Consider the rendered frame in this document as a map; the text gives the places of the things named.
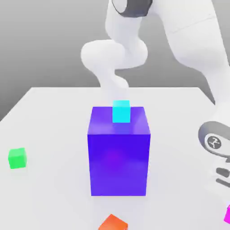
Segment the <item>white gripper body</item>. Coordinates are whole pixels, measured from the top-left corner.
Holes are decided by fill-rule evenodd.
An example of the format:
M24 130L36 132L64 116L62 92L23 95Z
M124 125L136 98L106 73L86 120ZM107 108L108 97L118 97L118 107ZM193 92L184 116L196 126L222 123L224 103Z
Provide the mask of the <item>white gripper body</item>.
M214 192L218 195L230 195L230 182L221 178L214 178Z

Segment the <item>small magenta cube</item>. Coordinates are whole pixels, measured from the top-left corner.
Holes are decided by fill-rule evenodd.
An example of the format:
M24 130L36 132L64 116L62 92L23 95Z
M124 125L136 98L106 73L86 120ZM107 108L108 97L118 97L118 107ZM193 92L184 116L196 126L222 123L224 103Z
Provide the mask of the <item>small magenta cube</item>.
M226 210L226 214L224 217L224 222L230 224L230 205L228 206L227 210Z

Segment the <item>small orange cube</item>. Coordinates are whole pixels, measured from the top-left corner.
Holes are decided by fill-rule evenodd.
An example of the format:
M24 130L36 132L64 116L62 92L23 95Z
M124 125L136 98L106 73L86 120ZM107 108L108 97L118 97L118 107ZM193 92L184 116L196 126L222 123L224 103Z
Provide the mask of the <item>small orange cube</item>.
M110 214L99 226L98 230L128 230L128 224L113 214Z

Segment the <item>small cyan cube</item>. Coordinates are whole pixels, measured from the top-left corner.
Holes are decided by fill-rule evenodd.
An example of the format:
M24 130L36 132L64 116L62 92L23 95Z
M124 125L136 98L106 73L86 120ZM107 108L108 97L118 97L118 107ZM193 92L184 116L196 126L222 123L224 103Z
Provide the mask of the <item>small cyan cube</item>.
M129 100L114 100L112 106L113 123L130 123L131 106Z

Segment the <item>small green cube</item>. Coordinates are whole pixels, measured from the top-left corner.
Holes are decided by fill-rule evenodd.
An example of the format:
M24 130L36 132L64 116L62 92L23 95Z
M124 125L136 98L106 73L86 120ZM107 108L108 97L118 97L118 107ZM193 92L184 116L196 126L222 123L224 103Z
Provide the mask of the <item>small green cube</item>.
M8 155L11 169L25 168L27 165L27 154L25 148L11 149Z

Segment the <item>large purple box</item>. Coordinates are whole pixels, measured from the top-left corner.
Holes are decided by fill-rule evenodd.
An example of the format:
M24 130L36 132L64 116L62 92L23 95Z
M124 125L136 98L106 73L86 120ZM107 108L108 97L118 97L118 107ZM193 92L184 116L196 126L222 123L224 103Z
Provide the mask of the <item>large purple box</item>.
M129 123L113 123L111 107L93 107L88 126L92 196L145 196L150 129L143 107Z

